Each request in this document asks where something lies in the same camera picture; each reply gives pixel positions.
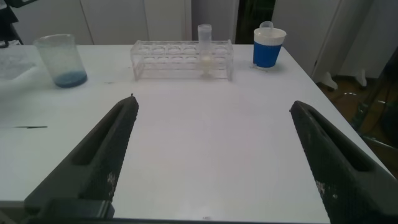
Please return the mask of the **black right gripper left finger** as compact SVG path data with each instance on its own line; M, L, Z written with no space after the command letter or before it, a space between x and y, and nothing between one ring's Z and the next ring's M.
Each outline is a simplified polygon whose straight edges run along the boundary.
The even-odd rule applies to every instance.
M29 194L25 209L35 214L59 198L111 201L138 110L132 95L117 102Z

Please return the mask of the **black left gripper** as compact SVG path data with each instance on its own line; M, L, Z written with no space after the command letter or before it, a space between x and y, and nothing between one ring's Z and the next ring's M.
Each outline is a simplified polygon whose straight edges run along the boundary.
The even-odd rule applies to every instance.
M25 5L31 4L36 0L4 0L5 4L10 7L20 8Z

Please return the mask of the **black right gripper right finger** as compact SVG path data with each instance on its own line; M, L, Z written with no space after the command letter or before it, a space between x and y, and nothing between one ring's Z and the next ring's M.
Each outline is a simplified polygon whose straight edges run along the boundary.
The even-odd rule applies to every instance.
M397 179L312 106L290 113L331 223L397 223Z

